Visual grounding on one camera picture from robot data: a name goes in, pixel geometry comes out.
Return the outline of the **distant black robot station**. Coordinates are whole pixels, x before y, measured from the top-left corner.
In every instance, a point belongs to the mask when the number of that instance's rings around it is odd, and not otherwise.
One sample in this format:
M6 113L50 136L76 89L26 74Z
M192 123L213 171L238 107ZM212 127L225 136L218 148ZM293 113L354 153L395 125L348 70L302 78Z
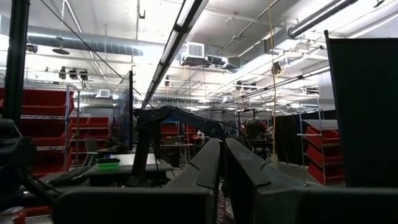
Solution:
M252 112L252 119L243 121L241 116L246 112ZM242 136L246 138L252 147L252 151L261 158L268 160L271 156L271 133L268 125L263 121L256 119L255 109L245 109L237 112L239 129L243 132Z

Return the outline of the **silver ceiling duct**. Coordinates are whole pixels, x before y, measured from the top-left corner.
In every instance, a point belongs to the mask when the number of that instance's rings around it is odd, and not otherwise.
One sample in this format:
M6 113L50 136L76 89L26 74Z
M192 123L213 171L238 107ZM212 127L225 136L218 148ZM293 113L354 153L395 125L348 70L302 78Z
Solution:
M148 56L149 54L162 54L164 44L151 43L138 40L122 38L100 38L99 40L88 36L87 39L80 40L74 34L66 37L59 37L49 34L38 34L29 32L27 35L30 43L45 45L49 47L62 46L66 49L94 51L118 55Z

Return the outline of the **grey side table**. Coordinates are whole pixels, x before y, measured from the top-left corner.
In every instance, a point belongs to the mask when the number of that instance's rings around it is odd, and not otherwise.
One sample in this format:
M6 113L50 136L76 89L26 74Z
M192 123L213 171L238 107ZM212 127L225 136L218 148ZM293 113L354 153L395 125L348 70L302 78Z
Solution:
M111 155L109 158L118 158L120 160L118 170L99 171L97 170L95 160L95 164L90 166L91 169L84 173L86 180L83 183L88 182L90 186L102 187L112 183L122 184L127 181L131 175L132 167L135 162L135 155L117 154ZM154 154L149 154L147 156L145 171L146 178L165 180L167 178L166 173L173 170L174 168L170 164L166 163L162 159L156 159ZM63 173L64 172L46 175L41 178L41 181L48 184L48 180L56 178Z

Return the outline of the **green tray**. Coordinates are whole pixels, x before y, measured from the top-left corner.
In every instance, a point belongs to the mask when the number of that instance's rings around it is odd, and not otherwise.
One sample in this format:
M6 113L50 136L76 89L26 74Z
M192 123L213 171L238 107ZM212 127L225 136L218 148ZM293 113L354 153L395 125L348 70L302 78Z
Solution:
M101 158L96 159L96 167L99 171L118 170L120 160L118 158Z

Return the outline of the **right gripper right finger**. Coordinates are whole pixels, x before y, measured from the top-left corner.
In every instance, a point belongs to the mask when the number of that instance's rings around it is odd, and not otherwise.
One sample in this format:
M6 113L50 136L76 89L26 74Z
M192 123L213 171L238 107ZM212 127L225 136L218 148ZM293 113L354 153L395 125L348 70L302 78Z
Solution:
M304 187L237 140L224 146L235 224L398 224L398 189Z

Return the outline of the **black flat device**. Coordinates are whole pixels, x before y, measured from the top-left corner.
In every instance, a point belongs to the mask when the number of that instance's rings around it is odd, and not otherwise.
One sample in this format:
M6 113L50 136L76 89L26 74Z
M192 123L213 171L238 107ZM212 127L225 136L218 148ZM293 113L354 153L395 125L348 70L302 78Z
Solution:
M56 178L48 180L47 183L56 187L80 185L86 180L84 173L90 169L91 169L90 166L75 168L71 171L64 172L63 174L59 175Z

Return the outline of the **ceiling air vent unit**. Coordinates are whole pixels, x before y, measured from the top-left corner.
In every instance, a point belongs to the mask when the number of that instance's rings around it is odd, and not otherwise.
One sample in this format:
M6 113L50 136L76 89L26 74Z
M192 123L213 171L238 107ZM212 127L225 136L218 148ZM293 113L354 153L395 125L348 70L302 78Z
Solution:
M181 65L190 67L209 66L210 62L205 54L205 45L187 42L180 62Z

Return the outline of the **black partition panel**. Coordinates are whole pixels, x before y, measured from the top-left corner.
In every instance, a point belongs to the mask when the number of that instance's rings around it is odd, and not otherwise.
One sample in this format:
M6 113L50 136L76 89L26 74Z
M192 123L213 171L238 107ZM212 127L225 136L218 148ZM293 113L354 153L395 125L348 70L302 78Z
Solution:
M346 185L398 188L398 38L324 35Z

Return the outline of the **grey office chair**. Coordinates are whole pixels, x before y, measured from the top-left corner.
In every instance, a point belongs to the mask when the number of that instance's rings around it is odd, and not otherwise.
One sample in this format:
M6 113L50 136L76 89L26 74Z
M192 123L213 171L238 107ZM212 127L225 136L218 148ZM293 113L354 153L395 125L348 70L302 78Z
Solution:
M96 138L85 138L86 158L83 162L83 167L93 166L98 157L98 143Z

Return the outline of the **glass panel with black frame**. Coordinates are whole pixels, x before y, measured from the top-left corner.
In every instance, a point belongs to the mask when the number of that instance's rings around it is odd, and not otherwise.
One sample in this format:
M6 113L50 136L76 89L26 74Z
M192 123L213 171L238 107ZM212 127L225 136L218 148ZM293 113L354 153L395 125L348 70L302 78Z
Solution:
M113 92L111 137L116 144L130 151L133 147L133 71L130 70Z

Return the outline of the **black rig frame post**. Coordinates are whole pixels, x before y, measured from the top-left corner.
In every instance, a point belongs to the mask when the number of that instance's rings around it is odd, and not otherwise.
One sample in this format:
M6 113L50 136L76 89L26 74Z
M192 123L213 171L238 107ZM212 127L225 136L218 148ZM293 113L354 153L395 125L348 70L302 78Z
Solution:
M21 120L29 8L30 0L12 0L2 116L16 125Z

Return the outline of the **long ceiling light strip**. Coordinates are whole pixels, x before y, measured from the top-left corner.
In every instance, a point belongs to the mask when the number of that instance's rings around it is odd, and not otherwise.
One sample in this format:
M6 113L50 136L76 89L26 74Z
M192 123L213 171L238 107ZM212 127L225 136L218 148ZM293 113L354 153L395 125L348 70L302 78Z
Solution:
M141 104L141 109L144 110L147 105L151 104L149 101L153 97L155 91L167 73L170 64L175 59L181 46L187 39L193 26L202 14L209 0L183 0L181 8L177 14L177 18L170 32L164 51L156 67L150 85L148 87L145 98Z

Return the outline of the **black curtain wall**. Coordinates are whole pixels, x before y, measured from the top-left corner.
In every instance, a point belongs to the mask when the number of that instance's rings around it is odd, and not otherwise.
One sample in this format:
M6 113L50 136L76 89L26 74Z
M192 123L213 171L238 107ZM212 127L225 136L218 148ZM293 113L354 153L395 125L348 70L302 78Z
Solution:
M297 134L306 131L308 124L300 121L299 114L277 116L275 151L280 162L302 165L302 140Z

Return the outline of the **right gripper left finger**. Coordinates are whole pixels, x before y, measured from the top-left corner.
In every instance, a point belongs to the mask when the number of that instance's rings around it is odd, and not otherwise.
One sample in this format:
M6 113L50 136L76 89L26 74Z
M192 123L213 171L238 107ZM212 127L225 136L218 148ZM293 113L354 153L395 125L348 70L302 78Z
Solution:
M93 187L57 199L54 224L216 224L221 146L211 138L162 188Z

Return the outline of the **red Coca-Cola can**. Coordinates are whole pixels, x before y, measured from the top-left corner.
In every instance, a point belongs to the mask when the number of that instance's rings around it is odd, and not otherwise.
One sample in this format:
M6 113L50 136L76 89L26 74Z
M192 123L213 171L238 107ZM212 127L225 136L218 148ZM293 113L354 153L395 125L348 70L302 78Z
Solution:
M25 224L24 207L11 207L0 212L0 224Z
M235 224L230 198L226 196L221 187L218 192L216 224Z

